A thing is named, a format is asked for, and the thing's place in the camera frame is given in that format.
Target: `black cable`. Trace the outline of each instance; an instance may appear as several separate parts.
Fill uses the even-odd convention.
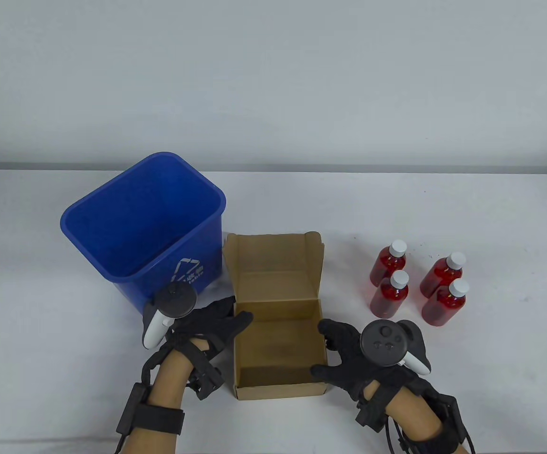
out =
[[[389,452],[395,454],[393,451],[393,446],[391,446],[391,435],[389,435],[389,418],[385,420],[385,436],[388,439]]]
[[[402,435],[399,424],[395,422],[395,419],[393,420],[393,424],[395,424],[395,431],[397,432],[397,440],[399,441],[399,445],[406,454],[410,454],[410,450],[408,449],[408,443],[406,443],[406,439],[404,438],[404,435]]]
[[[469,437],[468,432],[465,430],[467,443],[469,443],[469,450],[471,451],[471,454],[475,454],[475,448],[473,447],[473,442],[471,441],[471,437]]]

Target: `white bottle cap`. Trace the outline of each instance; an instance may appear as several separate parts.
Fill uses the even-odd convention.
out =
[[[464,279],[454,279],[450,283],[448,290],[450,290],[450,293],[452,293],[453,296],[461,298],[469,292],[469,284]]]
[[[401,290],[408,285],[408,273],[402,270],[394,271],[389,281],[392,286]]]
[[[453,270],[460,270],[467,263],[464,253],[451,253],[446,258],[446,264]]]
[[[403,242],[402,240],[395,240],[389,246],[389,253],[393,255],[393,257],[399,258],[404,256],[406,249],[408,249],[406,242]]]

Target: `box lid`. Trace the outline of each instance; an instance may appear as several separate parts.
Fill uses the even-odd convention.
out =
[[[318,297],[324,261],[318,232],[229,234],[223,257],[239,303]]]

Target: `blue recycling bin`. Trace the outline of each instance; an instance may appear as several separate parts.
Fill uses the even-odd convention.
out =
[[[155,292],[221,275],[225,196],[173,153],[155,153],[71,205],[61,230],[143,313]]]

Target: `bin rim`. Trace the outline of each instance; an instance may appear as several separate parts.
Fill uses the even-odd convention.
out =
[[[92,255],[83,246],[83,244],[81,244],[81,242],[79,242],[78,238],[76,238],[76,236],[73,233],[71,233],[71,231],[68,229],[68,227],[66,225],[68,215],[79,204],[83,203],[84,201],[87,201],[91,197],[94,197],[96,195],[96,193],[100,192],[104,188],[107,188],[108,186],[110,186],[112,184],[115,184],[116,180],[121,179],[124,176],[125,173],[131,172],[133,169],[145,164],[146,162],[148,162],[150,160],[153,160],[153,159],[156,159],[156,158],[159,158],[159,157],[167,157],[167,158],[173,158],[174,160],[177,160],[181,165],[183,165],[185,167],[185,169],[187,169],[188,171],[190,171],[191,173],[196,175],[196,177],[198,177],[198,179],[200,179],[207,186],[209,186],[209,188],[211,188],[213,191],[215,191],[215,193],[219,196],[219,199],[220,199],[221,203],[219,205],[219,208],[213,214],[211,214],[208,218],[205,218],[204,221],[202,221],[200,224],[196,225],[196,227],[194,227],[189,232],[187,232],[187,234],[185,234],[183,236],[183,238],[181,238],[180,240],[178,240],[174,244],[170,245],[168,248],[166,248],[164,251],[162,251],[156,257],[154,257],[154,259],[152,259],[150,262],[148,262],[147,264],[142,266],[140,270],[138,270],[137,272],[135,272],[131,275],[128,275],[128,276],[115,276],[115,275],[107,272],[107,270],[105,270],[105,268],[103,268],[103,266],[101,266],[101,264],[94,257],[94,255]],[[211,220],[217,218],[218,216],[221,216],[223,214],[224,210],[225,210],[226,203],[227,203],[227,201],[226,201],[226,198],[225,198],[225,194],[223,194],[223,191],[220,190],[217,186],[215,186],[215,184],[212,183],[209,179],[204,177],[204,175],[202,175],[200,172],[198,172],[195,168],[191,167],[191,165],[189,165],[187,163],[187,161],[185,161],[178,154],[171,153],[169,151],[161,151],[159,153],[150,154],[149,156],[143,158],[142,160],[137,162],[135,165],[129,167],[126,170],[124,170],[124,172],[121,172],[120,175],[116,175],[114,178],[112,178],[108,182],[106,182],[106,183],[102,184],[101,186],[99,186],[98,188],[90,191],[84,197],[82,197],[81,199],[79,199],[78,201],[73,203],[72,205],[68,206],[68,208],[66,208],[66,210],[61,215],[61,219],[59,221],[59,227],[61,228],[63,234],[65,236],[67,236],[68,240],[70,240],[70,242],[74,246],[76,246],[76,248],[80,251],[80,253],[86,257],[86,259],[90,262],[90,264],[92,264],[92,266],[94,266],[96,268],[96,270],[105,279],[107,279],[108,281],[113,282],[115,284],[122,284],[122,283],[135,281],[136,279],[140,278],[141,276],[146,274],[149,270],[154,268],[154,266],[157,265],[165,257],[165,255],[167,255],[172,249],[176,249],[176,248],[179,248],[179,247],[183,246],[189,239],[191,239],[193,234],[195,234],[197,231],[200,230],[200,228],[204,224],[209,223]]]

